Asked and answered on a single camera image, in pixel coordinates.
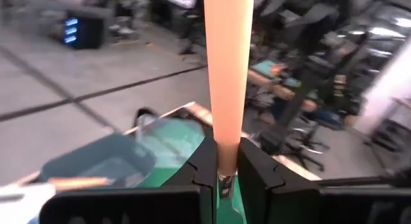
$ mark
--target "gray floor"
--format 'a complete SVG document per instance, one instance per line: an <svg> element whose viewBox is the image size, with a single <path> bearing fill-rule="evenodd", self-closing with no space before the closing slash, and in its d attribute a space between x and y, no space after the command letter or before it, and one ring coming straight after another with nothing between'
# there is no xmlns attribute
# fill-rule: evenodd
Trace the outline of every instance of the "gray floor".
<svg viewBox="0 0 411 224"><path fill-rule="evenodd" d="M49 40L22 37L16 32L0 31L0 46L78 97L124 84L167 75L195 64L182 62L175 53L176 42L162 30L149 32L144 43L107 46L101 51L72 52ZM61 101L59 96L0 56L0 116L7 112ZM152 83L119 90L82 103L103 116L120 130L127 130L137 108L152 107L166 112L190 101L210 108L207 69L176 75ZM245 116L246 131L255 132L252 116ZM41 167L53 157L104 136L107 130L78 107L62 105L35 114L0 122L0 184L16 180ZM377 175L369 149L348 132L320 130L320 138L332 144L329 153L317 156L326 165L323 178Z"/></svg>

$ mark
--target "person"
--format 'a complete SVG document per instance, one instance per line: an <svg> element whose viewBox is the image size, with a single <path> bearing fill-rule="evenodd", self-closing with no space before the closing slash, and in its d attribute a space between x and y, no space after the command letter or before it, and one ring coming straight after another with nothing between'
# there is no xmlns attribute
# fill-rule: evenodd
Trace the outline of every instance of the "person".
<svg viewBox="0 0 411 224"><path fill-rule="evenodd" d="M274 65L271 69L271 74L273 76L278 76L285 68L285 64ZM266 123L274 124L275 121L281 117L287 105L288 100L280 97L275 97L273 99L273 103L270 106L270 110L268 112L262 113L260 115L260 119ZM326 123L332 124L337 129L344 128L344 121L338 114L326 108L318 108L317 104L311 99L304 100L301 109L303 111L302 114L310 120L321 120Z"/></svg>

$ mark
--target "pool noodle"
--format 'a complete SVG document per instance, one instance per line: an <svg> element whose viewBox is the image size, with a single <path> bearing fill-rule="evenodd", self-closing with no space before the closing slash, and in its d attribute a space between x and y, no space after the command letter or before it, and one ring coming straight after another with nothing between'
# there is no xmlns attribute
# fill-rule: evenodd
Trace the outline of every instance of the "pool noodle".
<svg viewBox="0 0 411 224"><path fill-rule="evenodd" d="M249 64L254 0L204 0L218 172L235 175Z"/></svg>

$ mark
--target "black office chair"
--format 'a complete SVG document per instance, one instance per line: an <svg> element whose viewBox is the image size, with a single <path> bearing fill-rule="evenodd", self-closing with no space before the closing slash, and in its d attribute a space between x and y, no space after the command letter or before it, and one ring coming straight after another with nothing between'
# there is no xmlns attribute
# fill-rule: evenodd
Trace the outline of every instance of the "black office chair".
<svg viewBox="0 0 411 224"><path fill-rule="evenodd" d="M305 154L305 152L317 155L324 154L330 147L315 138L318 129L323 126L331 130L341 130L341 126L327 123L323 120L309 120L306 116L301 116L300 119L307 124L310 124L310 121L315 122L315 124L309 128L292 128L285 142L287 149L283 150L281 155L296 157L306 169L308 169L308 166L305 160L314 163L319 167L320 171L324 171L323 163Z"/></svg>

